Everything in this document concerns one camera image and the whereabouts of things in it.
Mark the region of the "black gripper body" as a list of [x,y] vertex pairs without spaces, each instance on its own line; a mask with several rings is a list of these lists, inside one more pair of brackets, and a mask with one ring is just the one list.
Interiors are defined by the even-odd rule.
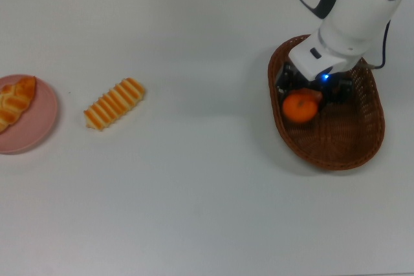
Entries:
[[283,90],[334,90],[341,87],[348,87],[348,78],[344,72],[331,74],[325,70],[314,80],[308,80],[293,64],[283,64]]

